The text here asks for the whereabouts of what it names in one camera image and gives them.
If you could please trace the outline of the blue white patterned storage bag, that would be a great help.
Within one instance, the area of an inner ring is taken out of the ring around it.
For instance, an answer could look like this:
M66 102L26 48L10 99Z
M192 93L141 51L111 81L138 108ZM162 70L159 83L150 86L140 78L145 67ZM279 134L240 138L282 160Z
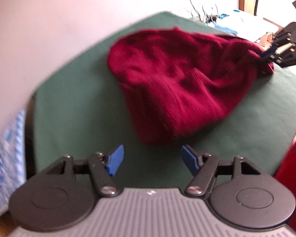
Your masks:
M0 136L0 216L8 210L11 194L26 181L25 117L21 110Z

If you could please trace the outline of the dark red knit sweater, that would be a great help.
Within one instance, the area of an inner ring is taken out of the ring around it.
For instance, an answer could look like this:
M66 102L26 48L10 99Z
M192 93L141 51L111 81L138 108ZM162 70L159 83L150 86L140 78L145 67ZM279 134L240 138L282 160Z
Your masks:
M134 129L151 146L171 145L225 119L274 66L259 45L227 34L145 29L110 48Z

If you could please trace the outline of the green table cloth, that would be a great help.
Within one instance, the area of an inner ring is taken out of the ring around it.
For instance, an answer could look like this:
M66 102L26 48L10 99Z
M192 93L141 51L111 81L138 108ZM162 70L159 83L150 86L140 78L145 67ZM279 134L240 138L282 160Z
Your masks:
M138 138L121 89L106 65L109 48L118 38L140 29L172 27L215 32L209 26L161 12L94 45L37 90L34 151L38 171L63 155L84 159L123 145L124 160L114 177L117 185L187 186L192 175L181 159L181 146L149 147ZM227 119L183 143L222 160L246 157L274 174L295 134L296 75L275 67L274 75L257 80Z

